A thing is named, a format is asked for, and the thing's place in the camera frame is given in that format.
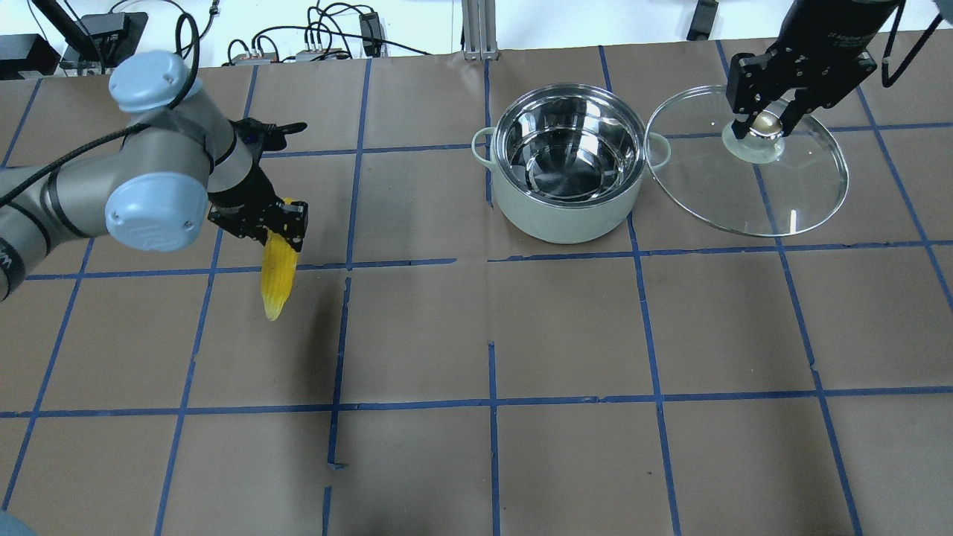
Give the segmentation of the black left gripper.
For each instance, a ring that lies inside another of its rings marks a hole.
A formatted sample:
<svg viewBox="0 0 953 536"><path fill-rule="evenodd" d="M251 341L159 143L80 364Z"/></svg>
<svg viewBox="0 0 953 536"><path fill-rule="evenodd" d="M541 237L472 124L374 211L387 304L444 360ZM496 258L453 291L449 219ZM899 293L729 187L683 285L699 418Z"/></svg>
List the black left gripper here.
<svg viewBox="0 0 953 536"><path fill-rule="evenodd" d="M283 200L261 167L252 167L238 185L208 194L207 220L238 238L250 237L266 246L270 238L283 235L290 242L307 233L309 205L302 200Z"/></svg>

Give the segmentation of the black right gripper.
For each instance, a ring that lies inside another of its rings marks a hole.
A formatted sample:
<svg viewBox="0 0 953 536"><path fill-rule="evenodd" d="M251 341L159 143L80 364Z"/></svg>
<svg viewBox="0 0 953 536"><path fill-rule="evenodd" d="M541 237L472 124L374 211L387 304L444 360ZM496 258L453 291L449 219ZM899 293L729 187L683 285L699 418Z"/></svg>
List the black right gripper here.
<svg viewBox="0 0 953 536"><path fill-rule="evenodd" d="M875 70L867 46L899 1L795 1L777 39L762 54L739 52L730 61L726 98L731 130L742 140L761 111L787 92L782 137L814 109L830 108Z"/></svg>

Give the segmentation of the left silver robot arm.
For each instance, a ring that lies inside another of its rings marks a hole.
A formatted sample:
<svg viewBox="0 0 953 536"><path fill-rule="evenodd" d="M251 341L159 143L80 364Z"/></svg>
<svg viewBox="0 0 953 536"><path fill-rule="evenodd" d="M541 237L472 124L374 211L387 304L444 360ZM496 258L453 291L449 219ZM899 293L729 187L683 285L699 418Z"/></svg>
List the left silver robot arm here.
<svg viewBox="0 0 953 536"><path fill-rule="evenodd" d="M307 203L286 200L260 167L306 123L229 120L197 69L178 54L139 52L110 75L130 124L54 162L2 171L2 298L59 245L110 235L168 253L194 244L204 223L261 245L300 252Z"/></svg>

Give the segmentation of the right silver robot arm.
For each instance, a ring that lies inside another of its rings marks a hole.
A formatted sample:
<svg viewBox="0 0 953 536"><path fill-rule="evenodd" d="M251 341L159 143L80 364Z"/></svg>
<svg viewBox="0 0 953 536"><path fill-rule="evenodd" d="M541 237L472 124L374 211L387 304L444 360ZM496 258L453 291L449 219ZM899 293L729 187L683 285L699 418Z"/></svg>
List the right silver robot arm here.
<svg viewBox="0 0 953 536"><path fill-rule="evenodd" d="M731 58L726 101L735 118L730 133L738 140L755 135L756 119L790 91L795 96L771 120L769 139L791 135L804 115L833 108L875 71L881 72L882 87L892 87L940 24L951 21L951 2L935 4L937 15L895 64L905 1L794 1L763 54L739 52Z"/></svg>

